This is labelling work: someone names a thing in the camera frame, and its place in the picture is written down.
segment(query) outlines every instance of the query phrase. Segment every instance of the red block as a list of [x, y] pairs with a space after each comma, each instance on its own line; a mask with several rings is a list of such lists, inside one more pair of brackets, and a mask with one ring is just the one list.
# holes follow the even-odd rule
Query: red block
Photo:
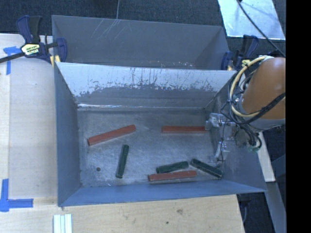
[[120, 136], [123, 136], [125, 134], [129, 134], [132, 133], [136, 130], [136, 127], [134, 124], [117, 129], [117, 130], [113, 130], [113, 131], [109, 131], [103, 134], [99, 134], [96, 136], [92, 136], [90, 138], [87, 139], [87, 143], [89, 146], [100, 143], [100, 142], [104, 142], [113, 138], [117, 138]]
[[162, 133], [205, 133], [204, 126], [163, 126]]
[[173, 173], [156, 173], [148, 175], [149, 181], [165, 181], [165, 180], [175, 180], [175, 179], [184, 179], [192, 178], [196, 176], [196, 171], [180, 171]]

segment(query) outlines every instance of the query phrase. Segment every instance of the gray bin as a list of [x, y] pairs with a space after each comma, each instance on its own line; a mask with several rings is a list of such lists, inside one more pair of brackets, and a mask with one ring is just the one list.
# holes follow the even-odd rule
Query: gray bin
[[[162, 134], [161, 127], [204, 126], [211, 112], [219, 112], [212, 105], [225, 101], [234, 74], [219, 70], [227, 50], [221, 27], [54, 16], [53, 36], [64, 37], [69, 47], [66, 62], [54, 68], [59, 206], [266, 190], [257, 155], [235, 144], [220, 167], [222, 179], [192, 166], [187, 170], [196, 170], [195, 178], [147, 179], [158, 166], [192, 158], [208, 163], [215, 155], [215, 131]], [[91, 136], [132, 124], [131, 134], [87, 144]], [[124, 144], [129, 153], [118, 179]]]

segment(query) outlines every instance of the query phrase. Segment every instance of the black carpet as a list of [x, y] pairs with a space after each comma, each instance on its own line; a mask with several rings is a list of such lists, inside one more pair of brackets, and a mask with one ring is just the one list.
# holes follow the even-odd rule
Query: black carpet
[[[273, 3], [286, 35], [286, 0]], [[0, 33], [17, 33], [16, 21], [24, 15], [43, 17], [40, 35], [52, 35], [52, 15], [224, 26], [217, 0], [0, 0]], [[227, 37], [227, 42], [232, 52], [241, 49], [241, 38]], [[273, 43], [286, 53], [284, 41]], [[253, 57], [273, 50], [260, 39]], [[285, 131], [272, 129], [264, 137], [271, 161], [285, 154]], [[277, 182], [286, 207], [286, 175]], [[246, 233], [274, 233], [264, 194], [249, 194], [248, 199]]]

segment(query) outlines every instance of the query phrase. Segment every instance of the bin floor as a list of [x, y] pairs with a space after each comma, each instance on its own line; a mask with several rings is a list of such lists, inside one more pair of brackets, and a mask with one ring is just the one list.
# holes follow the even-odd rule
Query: bin floor
[[[84, 187], [148, 183], [156, 167], [192, 158], [208, 162], [214, 155], [209, 132], [161, 133], [162, 126], [204, 126], [204, 109], [78, 110], [81, 183]], [[134, 124], [136, 131], [89, 146], [89, 137]], [[116, 178], [123, 144], [129, 153], [122, 179]], [[196, 170], [196, 179], [213, 176]]]

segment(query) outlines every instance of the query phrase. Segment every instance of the black cable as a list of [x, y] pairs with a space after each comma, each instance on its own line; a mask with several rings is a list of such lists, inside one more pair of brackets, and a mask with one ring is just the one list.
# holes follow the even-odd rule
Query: black cable
[[279, 53], [286, 58], [285, 54], [264, 34], [264, 32], [261, 31], [261, 29], [254, 23], [254, 21], [250, 18], [250, 16], [247, 14], [247, 12], [244, 10], [244, 8], [242, 7], [241, 3], [239, 0], [236, 0], [239, 7], [242, 9], [242, 11], [244, 12], [244, 14], [246, 15], [246, 17], [249, 19], [249, 21], [254, 25], [254, 27], [262, 34], [263, 37], [266, 38], [266, 40], [277, 50], [279, 51]]

